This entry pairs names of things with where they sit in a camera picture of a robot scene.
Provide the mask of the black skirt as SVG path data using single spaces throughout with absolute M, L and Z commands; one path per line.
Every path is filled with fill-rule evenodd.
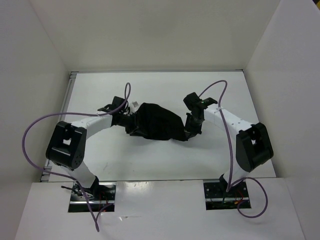
M 132 136 L 159 141 L 187 141 L 182 118 L 158 104 L 143 103 L 136 112 L 136 123 Z

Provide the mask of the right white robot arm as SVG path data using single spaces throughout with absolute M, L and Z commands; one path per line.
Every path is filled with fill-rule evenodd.
M 274 156 L 273 147 L 266 126 L 250 123 L 219 106 L 211 97 L 200 99 L 192 92 L 183 99 L 190 110 L 185 122 L 188 139 L 202 133 L 204 121 L 214 124 L 227 134 L 227 139 L 235 140 L 232 149 L 233 163 L 230 169 L 219 178 L 219 191 L 229 197 L 237 190 L 237 185 L 254 169 Z

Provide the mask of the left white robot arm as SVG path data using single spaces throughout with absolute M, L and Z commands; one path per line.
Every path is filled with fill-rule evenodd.
M 84 162 L 86 141 L 93 135 L 112 126 L 127 127 L 139 108 L 135 102 L 127 102 L 115 96 L 111 104 L 101 107 L 93 116 L 73 122 L 60 121 L 55 126 L 45 156 L 82 186 L 81 193 L 88 200 L 107 196 L 107 188 L 99 184 Z

